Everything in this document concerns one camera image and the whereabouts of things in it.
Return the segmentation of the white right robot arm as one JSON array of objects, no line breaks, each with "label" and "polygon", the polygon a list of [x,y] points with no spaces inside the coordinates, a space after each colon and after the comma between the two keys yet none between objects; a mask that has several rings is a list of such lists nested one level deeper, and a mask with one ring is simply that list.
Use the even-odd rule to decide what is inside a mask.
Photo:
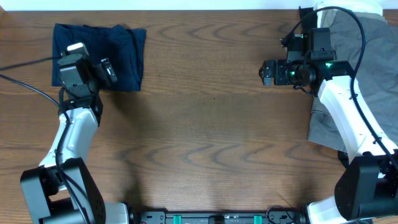
[{"label": "white right robot arm", "polygon": [[285,60],[266,60],[265,86],[291,85],[316,96],[343,140],[348,166],[333,196],[307,205],[307,223],[352,223],[397,215],[397,145],[378,125],[347,61],[337,60],[327,28],[281,39]]}]

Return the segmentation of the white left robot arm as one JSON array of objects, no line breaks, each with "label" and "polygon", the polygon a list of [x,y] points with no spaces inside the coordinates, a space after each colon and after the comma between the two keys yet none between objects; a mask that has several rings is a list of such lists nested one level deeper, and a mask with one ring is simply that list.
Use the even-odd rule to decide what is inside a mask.
[{"label": "white left robot arm", "polygon": [[58,62],[63,87],[60,126],[52,147],[20,184],[33,223],[129,223],[124,203],[106,203],[85,162],[101,121],[99,90],[116,82],[107,58],[94,65],[88,55],[67,54]]}]

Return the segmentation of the navy blue shorts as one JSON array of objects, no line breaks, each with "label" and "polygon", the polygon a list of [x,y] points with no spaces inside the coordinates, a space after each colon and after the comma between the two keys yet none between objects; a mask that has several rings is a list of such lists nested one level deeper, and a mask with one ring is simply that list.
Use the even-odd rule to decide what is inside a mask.
[{"label": "navy blue shorts", "polygon": [[83,43],[93,63],[108,58],[118,81],[112,91],[140,91],[144,74],[144,46],[147,31],[114,27],[55,24],[52,55],[59,56],[68,46]]}]

